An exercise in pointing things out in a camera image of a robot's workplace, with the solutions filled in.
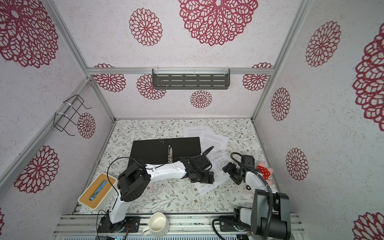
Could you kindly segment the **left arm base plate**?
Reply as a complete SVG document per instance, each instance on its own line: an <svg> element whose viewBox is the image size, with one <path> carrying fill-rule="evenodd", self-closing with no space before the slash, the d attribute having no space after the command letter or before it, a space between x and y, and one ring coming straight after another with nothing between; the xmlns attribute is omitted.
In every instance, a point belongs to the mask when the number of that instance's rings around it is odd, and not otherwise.
<svg viewBox="0 0 384 240"><path fill-rule="evenodd" d="M140 217L125 217L121 222L112 224L110 216L102 217L97 233L137 233L140 225Z"/></svg>

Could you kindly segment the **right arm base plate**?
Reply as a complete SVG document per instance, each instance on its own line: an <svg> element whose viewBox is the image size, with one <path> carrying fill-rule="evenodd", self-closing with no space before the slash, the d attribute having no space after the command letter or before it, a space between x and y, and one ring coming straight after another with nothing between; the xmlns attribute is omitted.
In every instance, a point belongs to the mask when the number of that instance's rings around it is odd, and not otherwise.
<svg viewBox="0 0 384 240"><path fill-rule="evenodd" d="M235 225L231 222L235 222L235 218L233 216L219 216L219 225L221 232L250 232L251 227L249 225L240 226Z"/></svg>

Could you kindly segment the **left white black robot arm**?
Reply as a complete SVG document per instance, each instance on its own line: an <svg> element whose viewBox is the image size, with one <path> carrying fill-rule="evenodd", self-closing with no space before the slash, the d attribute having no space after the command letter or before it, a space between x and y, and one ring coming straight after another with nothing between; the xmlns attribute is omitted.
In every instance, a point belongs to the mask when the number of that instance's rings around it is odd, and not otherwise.
<svg viewBox="0 0 384 240"><path fill-rule="evenodd" d="M203 153L193 157L178 157L171 162L152 165L130 158L130 165L118 176L114 190L117 198L111 210L101 218L97 233L115 233L127 226L126 214L131 202L138 199L150 183L189 179L191 183L213 184L214 172L207 155L211 146Z"/></svg>

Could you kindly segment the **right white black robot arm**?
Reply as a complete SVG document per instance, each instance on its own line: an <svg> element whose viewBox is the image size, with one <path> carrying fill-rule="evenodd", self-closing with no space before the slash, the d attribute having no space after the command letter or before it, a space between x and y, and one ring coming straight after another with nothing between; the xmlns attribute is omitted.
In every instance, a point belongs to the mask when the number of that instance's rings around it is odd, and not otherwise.
<svg viewBox="0 0 384 240"><path fill-rule="evenodd" d="M270 177L274 170L264 162L255 164L254 157L250 155L233 152L230 157L234 162L223 167L223 171L236 184L247 184L247 189L254 192L253 205L251 208L235 208L232 219L213 219L211 225L214 233L223 240L215 223L224 223L240 231L249 229L254 240L289 240L292 235L290 199L287 194L273 191L274 183Z"/></svg>

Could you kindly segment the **technical drawing paper sheet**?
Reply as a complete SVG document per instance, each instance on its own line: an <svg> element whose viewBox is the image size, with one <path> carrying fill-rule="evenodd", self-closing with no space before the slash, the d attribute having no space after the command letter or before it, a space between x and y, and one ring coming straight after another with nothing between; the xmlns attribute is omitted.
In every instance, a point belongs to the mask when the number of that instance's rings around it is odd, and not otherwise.
<svg viewBox="0 0 384 240"><path fill-rule="evenodd" d="M232 162L232 160L227 155L227 153L223 151L210 152L207 155L207 157L212 164L211 171L214 172L214 183L213 184L201 184L201 183L195 184L195 187L197 188L199 194L202 196L212 191L213 189L217 188L221 184L224 184L228 180L230 180L230 175L223 171L223 168L228 163Z"/></svg>

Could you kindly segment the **red black file folder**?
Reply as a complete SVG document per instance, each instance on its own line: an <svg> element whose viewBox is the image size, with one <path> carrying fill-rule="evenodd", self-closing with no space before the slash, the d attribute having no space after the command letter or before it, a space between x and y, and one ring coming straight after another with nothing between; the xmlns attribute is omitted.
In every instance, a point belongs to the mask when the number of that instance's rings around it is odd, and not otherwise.
<svg viewBox="0 0 384 240"><path fill-rule="evenodd" d="M130 157L145 164L165 164L169 147L173 150L173 159L194 157L201 153L200 138L171 138L133 141Z"/></svg>

